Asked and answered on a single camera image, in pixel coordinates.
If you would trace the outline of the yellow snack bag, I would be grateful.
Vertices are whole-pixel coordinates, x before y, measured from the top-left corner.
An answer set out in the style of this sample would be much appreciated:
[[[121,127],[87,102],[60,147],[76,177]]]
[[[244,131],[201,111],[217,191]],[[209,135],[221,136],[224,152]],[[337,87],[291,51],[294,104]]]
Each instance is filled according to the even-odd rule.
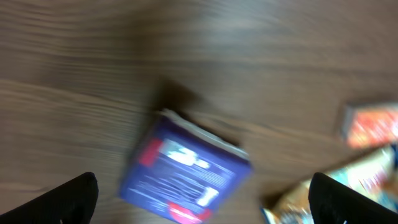
[[[333,180],[351,188],[393,212],[397,200],[384,186],[397,174],[397,146],[382,147],[339,169],[326,172]],[[271,208],[261,208],[266,223],[313,223],[308,202],[311,179],[299,182],[283,193]]]

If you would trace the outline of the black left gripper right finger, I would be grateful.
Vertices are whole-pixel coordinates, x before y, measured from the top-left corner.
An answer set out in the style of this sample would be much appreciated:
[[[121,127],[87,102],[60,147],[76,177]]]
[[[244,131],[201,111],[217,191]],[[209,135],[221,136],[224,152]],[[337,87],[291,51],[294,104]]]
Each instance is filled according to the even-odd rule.
[[[397,224],[397,214],[317,172],[308,201],[314,224]]]

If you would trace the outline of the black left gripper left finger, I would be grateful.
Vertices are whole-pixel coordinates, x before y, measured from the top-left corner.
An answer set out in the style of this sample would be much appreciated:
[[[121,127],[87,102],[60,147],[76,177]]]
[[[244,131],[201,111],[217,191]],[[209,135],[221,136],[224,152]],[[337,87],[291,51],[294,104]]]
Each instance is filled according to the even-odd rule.
[[[89,224],[99,189],[96,176],[85,172],[47,193],[1,215],[4,224]]]

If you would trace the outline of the small orange box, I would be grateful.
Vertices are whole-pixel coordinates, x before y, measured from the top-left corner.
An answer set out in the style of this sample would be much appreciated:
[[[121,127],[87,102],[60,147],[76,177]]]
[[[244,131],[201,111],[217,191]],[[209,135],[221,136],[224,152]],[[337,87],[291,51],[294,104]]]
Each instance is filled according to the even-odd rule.
[[[344,107],[341,138],[353,149],[397,142],[397,102],[356,103]]]

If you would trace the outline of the red purple Carefree pack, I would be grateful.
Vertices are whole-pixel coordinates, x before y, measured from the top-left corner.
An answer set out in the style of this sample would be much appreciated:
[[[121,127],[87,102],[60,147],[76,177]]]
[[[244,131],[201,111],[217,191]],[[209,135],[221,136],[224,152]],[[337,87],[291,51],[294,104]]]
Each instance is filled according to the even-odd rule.
[[[120,197],[176,223],[205,223],[252,171],[244,150],[168,109],[137,152]]]

